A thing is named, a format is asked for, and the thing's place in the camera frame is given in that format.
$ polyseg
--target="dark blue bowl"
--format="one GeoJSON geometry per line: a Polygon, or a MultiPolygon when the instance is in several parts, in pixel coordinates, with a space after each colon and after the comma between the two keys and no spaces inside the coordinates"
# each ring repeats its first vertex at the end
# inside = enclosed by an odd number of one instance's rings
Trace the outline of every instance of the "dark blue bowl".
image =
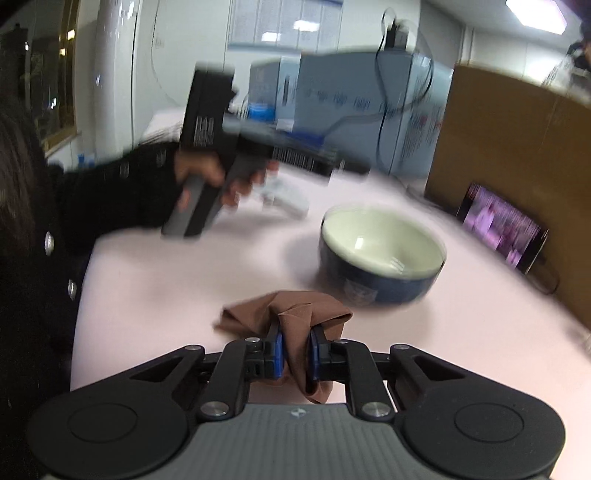
{"type": "Polygon", "coordinates": [[[392,211],[338,208],[322,221],[321,268],[356,304],[416,300],[429,291],[445,260],[439,241],[392,211]]]}

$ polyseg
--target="folded cloth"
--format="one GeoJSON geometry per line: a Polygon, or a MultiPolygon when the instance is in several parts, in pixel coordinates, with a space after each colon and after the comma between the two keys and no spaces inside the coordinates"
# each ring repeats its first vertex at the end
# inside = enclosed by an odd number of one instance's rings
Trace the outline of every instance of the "folded cloth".
{"type": "Polygon", "coordinates": [[[315,403],[325,403],[332,382],[306,384],[307,347],[310,329],[322,324],[327,340],[343,333],[343,324],[353,313],[330,295],[317,291],[276,291],[257,299],[225,307],[217,329],[241,338],[267,336],[278,320],[283,333],[285,356],[282,378],[292,376],[300,391],[315,403]]]}

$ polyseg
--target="white tablecloth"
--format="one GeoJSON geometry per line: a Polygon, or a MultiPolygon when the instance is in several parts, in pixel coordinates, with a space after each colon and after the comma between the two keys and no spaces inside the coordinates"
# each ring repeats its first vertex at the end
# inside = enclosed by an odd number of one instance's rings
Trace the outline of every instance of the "white tablecloth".
{"type": "MultiPolygon", "coordinates": [[[[229,338],[212,324],[223,305],[277,289],[317,288],[320,222],[343,203],[386,205],[445,243],[448,260],[420,301],[354,308],[343,336],[387,352],[409,343],[541,398],[561,415],[567,443],[554,480],[589,479],[591,359],[585,330],[554,299],[465,233],[452,218],[414,203],[392,180],[347,174],[330,184],[284,168],[282,178],[310,199],[306,220],[263,210],[255,199],[223,212],[198,241],[128,231],[101,239],[86,274],[72,388],[121,372],[181,346],[221,351],[229,338]]],[[[335,384],[330,401],[345,399],[335,384]]],[[[293,388],[256,386],[251,401],[301,402],[293,388]]]]}

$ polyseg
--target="fluorescent light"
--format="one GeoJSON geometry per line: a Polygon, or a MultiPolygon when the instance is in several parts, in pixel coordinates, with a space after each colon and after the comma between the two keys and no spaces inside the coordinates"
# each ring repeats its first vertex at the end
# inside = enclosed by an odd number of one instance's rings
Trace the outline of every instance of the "fluorescent light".
{"type": "Polygon", "coordinates": [[[553,0],[507,0],[507,6],[526,27],[562,35],[568,26],[553,0]]]}
{"type": "Polygon", "coordinates": [[[308,22],[306,20],[297,20],[294,23],[294,30],[301,32],[318,32],[320,24],[315,22],[308,22]]]}
{"type": "Polygon", "coordinates": [[[261,37],[261,41],[271,41],[271,42],[275,42],[281,39],[281,34],[280,33],[275,33],[275,32],[265,32],[263,33],[262,37],[261,37]]]}

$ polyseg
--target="phone screen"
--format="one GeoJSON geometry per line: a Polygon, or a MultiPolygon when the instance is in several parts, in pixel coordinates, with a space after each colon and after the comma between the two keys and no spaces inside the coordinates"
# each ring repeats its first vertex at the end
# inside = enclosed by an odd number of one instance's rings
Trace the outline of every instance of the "phone screen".
{"type": "Polygon", "coordinates": [[[526,273],[544,245],[547,230],[486,188],[472,184],[457,214],[466,230],[526,273]]]}

